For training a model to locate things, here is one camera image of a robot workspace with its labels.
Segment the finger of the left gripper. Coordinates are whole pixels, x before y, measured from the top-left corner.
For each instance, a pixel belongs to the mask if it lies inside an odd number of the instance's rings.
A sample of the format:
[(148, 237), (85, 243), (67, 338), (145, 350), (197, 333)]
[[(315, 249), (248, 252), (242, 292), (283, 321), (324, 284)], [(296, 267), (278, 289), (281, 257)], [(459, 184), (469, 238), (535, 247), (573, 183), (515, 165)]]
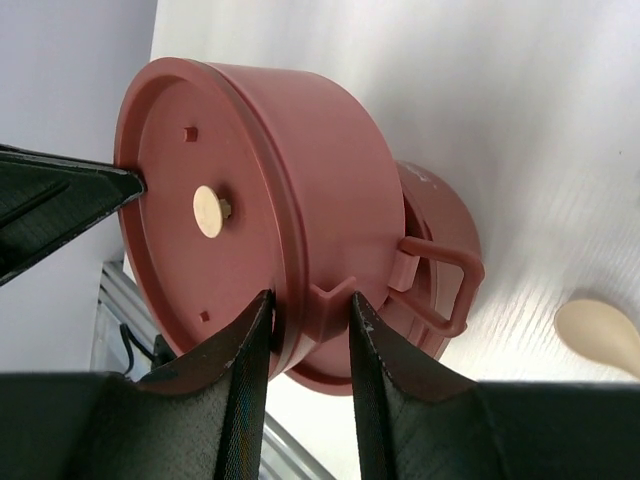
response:
[(137, 199), (137, 173), (1, 146), (1, 283), (6, 284)]

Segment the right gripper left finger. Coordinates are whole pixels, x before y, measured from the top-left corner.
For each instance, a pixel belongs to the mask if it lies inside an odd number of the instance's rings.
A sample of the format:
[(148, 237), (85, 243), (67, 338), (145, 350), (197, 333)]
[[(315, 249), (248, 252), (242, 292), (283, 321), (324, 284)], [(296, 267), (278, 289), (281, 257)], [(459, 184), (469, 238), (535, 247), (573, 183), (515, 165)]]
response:
[(1, 378), (5, 479), (254, 479), (274, 297), (138, 381), (117, 373)]

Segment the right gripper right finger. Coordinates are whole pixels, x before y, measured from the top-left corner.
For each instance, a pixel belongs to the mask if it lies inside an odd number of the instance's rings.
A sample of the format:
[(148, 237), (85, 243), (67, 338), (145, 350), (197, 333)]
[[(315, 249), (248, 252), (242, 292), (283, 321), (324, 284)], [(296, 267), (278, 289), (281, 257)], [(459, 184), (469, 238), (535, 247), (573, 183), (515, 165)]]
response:
[(476, 382), (390, 328), (362, 294), (349, 349), (365, 479), (635, 479), (639, 388)]

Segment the beige spoon head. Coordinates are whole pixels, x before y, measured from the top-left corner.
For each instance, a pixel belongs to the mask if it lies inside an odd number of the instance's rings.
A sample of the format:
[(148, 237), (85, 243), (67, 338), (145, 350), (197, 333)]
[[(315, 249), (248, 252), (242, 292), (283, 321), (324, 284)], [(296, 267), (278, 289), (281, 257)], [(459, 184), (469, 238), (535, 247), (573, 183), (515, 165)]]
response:
[(554, 327), (577, 355), (639, 378), (639, 331), (619, 309), (597, 300), (572, 300), (559, 308)]

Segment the dark red lid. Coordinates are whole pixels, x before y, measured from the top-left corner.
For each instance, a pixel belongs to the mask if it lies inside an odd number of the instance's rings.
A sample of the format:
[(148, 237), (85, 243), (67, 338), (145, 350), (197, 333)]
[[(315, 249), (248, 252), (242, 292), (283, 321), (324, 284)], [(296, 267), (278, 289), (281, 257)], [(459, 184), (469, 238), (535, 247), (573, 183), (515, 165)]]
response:
[(183, 58), (146, 65), (120, 110), (115, 163), (147, 187), (120, 222), (172, 349), (189, 352), (270, 290), (271, 368), (283, 371), (308, 275), (299, 210), (273, 137), (228, 67)]

